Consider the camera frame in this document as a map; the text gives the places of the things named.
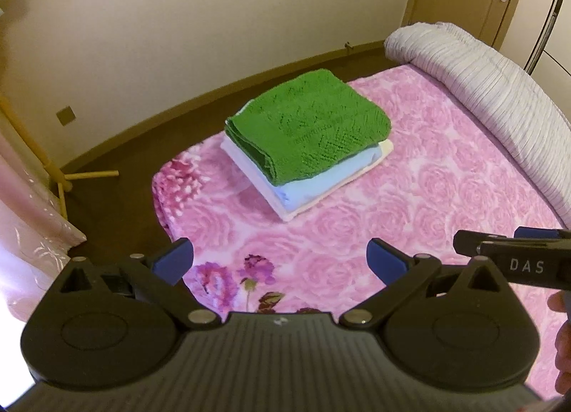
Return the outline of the person's right hand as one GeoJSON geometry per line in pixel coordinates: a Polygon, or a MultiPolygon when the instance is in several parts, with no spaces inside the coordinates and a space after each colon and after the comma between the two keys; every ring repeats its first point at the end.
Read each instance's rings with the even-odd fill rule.
{"type": "MultiPolygon", "coordinates": [[[[547,304],[551,311],[566,313],[566,300],[569,292],[559,291],[548,298],[547,304]]],[[[571,356],[570,356],[570,321],[560,326],[555,340],[555,366],[559,374],[556,378],[556,391],[561,395],[570,392],[571,386],[571,356]]]]}

